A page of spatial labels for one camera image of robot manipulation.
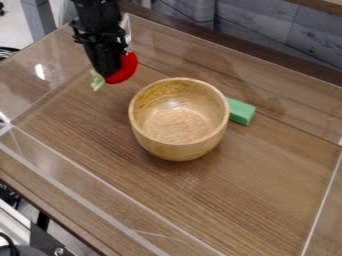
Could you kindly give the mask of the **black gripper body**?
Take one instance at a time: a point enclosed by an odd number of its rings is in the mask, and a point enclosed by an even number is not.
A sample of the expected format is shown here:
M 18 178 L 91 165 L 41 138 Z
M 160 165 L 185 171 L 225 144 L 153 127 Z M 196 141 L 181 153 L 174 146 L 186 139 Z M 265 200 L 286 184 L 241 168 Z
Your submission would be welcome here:
M 114 43 L 121 50 L 129 49 L 128 32 L 121 26 L 117 26 L 113 32 L 87 31 L 79 20 L 73 20 L 70 26 L 74 30 L 74 40 L 77 43 L 83 45 Z

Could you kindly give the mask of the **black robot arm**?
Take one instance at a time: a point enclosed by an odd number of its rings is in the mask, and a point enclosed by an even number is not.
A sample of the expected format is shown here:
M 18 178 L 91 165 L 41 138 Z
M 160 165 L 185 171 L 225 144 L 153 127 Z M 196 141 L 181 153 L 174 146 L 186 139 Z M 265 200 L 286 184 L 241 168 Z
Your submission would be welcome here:
M 82 44 L 98 73 L 105 77 L 122 68 L 122 55 L 128 52 L 126 30 L 117 0 L 71 0 L 77 17 L 70 22 L 74 40 Z

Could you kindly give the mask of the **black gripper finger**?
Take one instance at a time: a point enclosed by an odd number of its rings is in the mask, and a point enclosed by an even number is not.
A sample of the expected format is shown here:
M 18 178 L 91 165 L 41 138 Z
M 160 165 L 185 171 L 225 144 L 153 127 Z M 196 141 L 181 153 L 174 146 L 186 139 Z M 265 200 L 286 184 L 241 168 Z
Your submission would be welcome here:
M 122 67 L 122 55 L 126 53 L 128 45 L 118 42 L 109 42 L 106 44 L 106 72 L 109 77 L 117 73 Z
M 85 49 L 97 72 L 105 75 L 106 74 L 106 57 L 103 53 L 103 48 L 98 44 L 86 43 Z

